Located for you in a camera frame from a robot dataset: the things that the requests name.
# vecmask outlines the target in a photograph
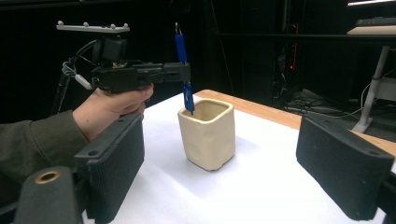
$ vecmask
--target cable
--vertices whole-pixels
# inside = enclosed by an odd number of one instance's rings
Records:
[[[382,77],[386,77],[388,75],[390,75],[391,73],[393,73],[394,71],[396,71],[396,67],[394,67],[393,69],[391,69],[390,71],[388,71],[386,74],[382,75]],[[363,89],[363,91],[361,92],[361,108],[363,108],[363,95],[364,92],[367,90],[367,88],[369,88],[369,86],[371,85],[371,82]]]
[[[215,8],[213,7],[213,1],[210,1],[210,6],[212,7],[212,14],[213,14],[213,19],[215,20],[216,30],[219,31],[218,21],[216,19]],[[233,81],[231,80],[230,70],[228,69],[227,58],[225,56],[225,50],[224,50],[224,46],[222,44],[221,38],[219,39],[219,42],[220,42],[220,46],[221,46],[222,56],[223,56],[223,59],[224,59],[225,69],[226,69],[226,72],[227,72],[228,79],[230,81],[231,91],[232,91],[233,95],[235,95],[235,92],[233,90]]]
[[[329,108],[329,107],[323,107],[323,106],[331,106],[328,104],[328,102],[325,99],[322,98],[314,98],[314,97],[302,97],[301,94],[299,96],[296,96],[294,99],[286,103],[285,109],[287,111],[291,112],[296,112],[298,115],[301,114],[308,114],[308,113],[313,113],[313,114],[319,114],[322,116],[326,117],[331,117],[335,119],[340,119],[340,118],[345,118],[345,117],[353,117],[354,119],[357,119],[354,115],[358,113],[359,111],[362,110],[362,108],[359,108],[351,113],[344,112],[339,109],[334,109],[334,108]],[[332,113],[323,113],[323,112],[318,112],[319,110],[330,110],[330,111],[335,111]]]
[[[77,62],[78,58],[82,58],[81,55],[85,51],[93,47],[95,42],[96,40],[93,40],[88,44],[84,45],[81,49],[77,51],[77,53],[72,58],[69,59],[68,62],[64,62],[62,64],[62,73],[58,82],[58,88],[56,90],[54,103],[49,113],[50,116],[58,114],[61,111],[62,103],[64,102],[64,96],[66,95],[66,91],[69,86],[70,77],[76,78],[76,80],[85,88],[92,87],[91,84],[88,83],[84,77],[77,74],[75,63]]]

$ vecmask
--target computer monitor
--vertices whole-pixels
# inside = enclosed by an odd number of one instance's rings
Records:
[[[396,0],[348,0],[348,7],[375,7],[395,4]]]

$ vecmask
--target white table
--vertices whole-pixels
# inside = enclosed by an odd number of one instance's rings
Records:
[[[298,130],[235,110],[235,155],[208,172],[185,156],[183,106],[179,94],[146,110],[145,161],[111,223],[357,223],[297,162]]]
[[[356,27],[349,32],[348,35],[395,35],[396,26],[362,26]],[[375,73],[370,83],[369,91],[367,92],[364,101],[364,107],[361,111],[361,118],[353,127],[352,131],[357,133],[366,132],[367,128],[372,123],[370,112],[375,102],[375,98],[396,101],[396,79],[384,77],[384,65],[388,58],[390,46],[384,46],[379,56],[378,64]]]

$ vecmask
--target hand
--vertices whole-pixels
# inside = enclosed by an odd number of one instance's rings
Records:
[[[73,117],[88,141],[92,141],[114,120],[122,115],[143,112],[145,101],[151,97],[154,86],[136,91],[112,94],[96,89],[90,97],[73,111]]]

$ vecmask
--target ceramic cup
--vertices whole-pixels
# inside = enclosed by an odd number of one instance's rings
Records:
[[[194,105],[193,115],[185,108],[177,113],[184,151],[197,166],[218,170],[235,153],[233,105],[213,99]]]

